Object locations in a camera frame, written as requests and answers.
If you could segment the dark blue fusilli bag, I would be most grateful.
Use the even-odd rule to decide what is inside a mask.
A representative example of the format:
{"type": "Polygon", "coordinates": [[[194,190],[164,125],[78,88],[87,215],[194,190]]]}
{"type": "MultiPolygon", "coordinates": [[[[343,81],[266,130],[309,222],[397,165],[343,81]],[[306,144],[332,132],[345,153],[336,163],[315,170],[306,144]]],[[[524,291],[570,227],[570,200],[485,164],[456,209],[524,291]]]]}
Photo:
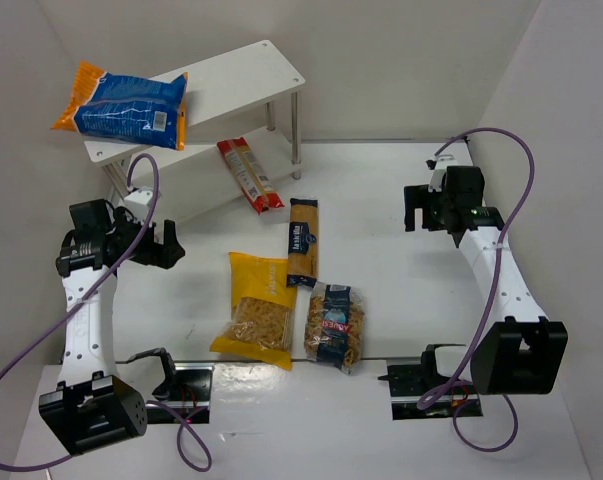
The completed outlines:
{"type": "Polygon", "coordinates": [[[316,282],[304,331],[307,358],[350,375],[362,357],[364,320],[359,289],[316,282]]]}

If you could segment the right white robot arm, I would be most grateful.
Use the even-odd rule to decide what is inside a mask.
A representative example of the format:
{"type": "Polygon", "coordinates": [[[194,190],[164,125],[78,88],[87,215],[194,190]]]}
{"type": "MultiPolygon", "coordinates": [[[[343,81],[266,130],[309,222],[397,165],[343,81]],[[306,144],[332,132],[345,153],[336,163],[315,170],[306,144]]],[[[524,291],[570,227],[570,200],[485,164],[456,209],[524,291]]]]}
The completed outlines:
{"type": "Polygon", "coordinates": [[[469,345],[434,344],[423,358],[429,376],[472,384],[482,395],[545,395],[554,386],[568,341],[528,289],[510,249],[505,223],[483,203],[485,180],[475,166],[429,160],[429,183],[404,189],[405,228],[422,213],[428,231],[445,231],[472,269],[488,314],[469,345]]]}

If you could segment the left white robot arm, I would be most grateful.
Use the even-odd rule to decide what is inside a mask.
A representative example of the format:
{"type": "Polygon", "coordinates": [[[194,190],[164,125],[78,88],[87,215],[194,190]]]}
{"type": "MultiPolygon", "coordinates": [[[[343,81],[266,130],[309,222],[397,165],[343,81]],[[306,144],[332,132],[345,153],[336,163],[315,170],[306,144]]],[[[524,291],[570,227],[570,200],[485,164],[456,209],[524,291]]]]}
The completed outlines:
{"type": "Polygon", "coordinates": [[[163,224],[157,241],[128,208],[104,199],[70,206],[72,229],[62,242],[56,268],[69,318],[61,373],[55,389],[39,398],[39,414],[72,456],[145,434],[142,395],[117,371],[113,345],[113,306],[117,270],[125,259],[172,268],[185,251],[176,224],[163,224]]]}

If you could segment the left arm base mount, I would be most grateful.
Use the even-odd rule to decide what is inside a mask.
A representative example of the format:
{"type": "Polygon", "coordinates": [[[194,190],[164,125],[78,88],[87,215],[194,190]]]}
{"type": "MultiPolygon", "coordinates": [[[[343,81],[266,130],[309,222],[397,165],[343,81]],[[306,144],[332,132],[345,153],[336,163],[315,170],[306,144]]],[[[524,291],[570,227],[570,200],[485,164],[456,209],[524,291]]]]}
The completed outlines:
{"type": "Polygon", "coordinates": [[[214,366],[175,362],[163,347],[136,353],[124,364],[145,359],[158,360],[162,370],[162,378],[153,387],[150,399],[168,405],[189,424],[208,424],[214,366]]]}

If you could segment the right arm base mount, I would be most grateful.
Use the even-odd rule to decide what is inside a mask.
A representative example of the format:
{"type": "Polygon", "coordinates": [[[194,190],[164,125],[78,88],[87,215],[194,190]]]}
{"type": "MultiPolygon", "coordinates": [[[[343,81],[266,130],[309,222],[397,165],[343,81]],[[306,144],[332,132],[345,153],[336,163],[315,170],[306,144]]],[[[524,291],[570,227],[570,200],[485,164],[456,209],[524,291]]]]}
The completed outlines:
{"type": "Polygon", "coordinates": [[[483,415],[478,395],[471,386],[453,388],[427,410],[417,408],[422,395],[448,380],[436,369],[435,352],[440,347],[453,344],[430,344],[419,357],[387,362],[387,372],[378,380],[388,385],[394,421],[451,418],[459,407],[462,407],[460,417],[483,415]]]}

